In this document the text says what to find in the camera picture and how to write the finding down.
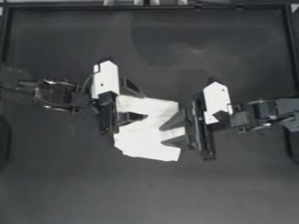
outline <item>white cloth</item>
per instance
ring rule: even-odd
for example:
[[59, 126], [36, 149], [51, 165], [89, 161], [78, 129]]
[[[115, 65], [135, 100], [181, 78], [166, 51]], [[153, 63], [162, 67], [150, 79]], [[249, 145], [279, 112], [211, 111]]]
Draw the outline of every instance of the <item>white cloth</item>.
[[119, 133], [115, 134], [115, 146], [123, 151], [125, 155], [135, 158], [178, 161], [182, 150], [163, 145], [162, 141], [183, 135], [185, 127], [169, 131], [161, 131], [159, 127], [179, 111], [179, 103], [119, 95], [117, 110], [118, 112], [149, 115], [143, 121], [122, 126]]

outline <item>cable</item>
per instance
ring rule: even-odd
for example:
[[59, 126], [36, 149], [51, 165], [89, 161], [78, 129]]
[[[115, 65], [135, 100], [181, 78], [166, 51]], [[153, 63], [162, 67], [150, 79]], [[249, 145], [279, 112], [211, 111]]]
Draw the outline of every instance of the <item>cable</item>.
[[85, 83], [83, 83], [83, 86], [82, 86], [82, 89], [81, 89], [81, 93], [83, 93], [85, 91], [86, 91], [86, 87], [87, 87], [87, 85], [89, 85], [89, 83], [90, 83], [90, 79], [94, 77], [94, 75], [95, 74], [91, 74], [90, 76], [89, 76], [89, 78], [86, 79], [86, 81], [85, 81]]

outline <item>black table surface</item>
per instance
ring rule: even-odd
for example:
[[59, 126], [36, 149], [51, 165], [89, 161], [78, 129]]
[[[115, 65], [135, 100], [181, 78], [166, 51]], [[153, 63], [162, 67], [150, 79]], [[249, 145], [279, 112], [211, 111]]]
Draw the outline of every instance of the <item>black table surface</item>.
[[[234, 102], [293, 95], [279, 11], [16, 11], [7, 62], [36, 78], [83, 82], [99, 59], [154, 98], [189, 99], [209, 77]], [[0, 173], [0, 223], [298, 223], [299, 166], [285, 131], [215, 133], [218, 160], [123, 156], [97, 117], [4, 102], [12, 157]]]

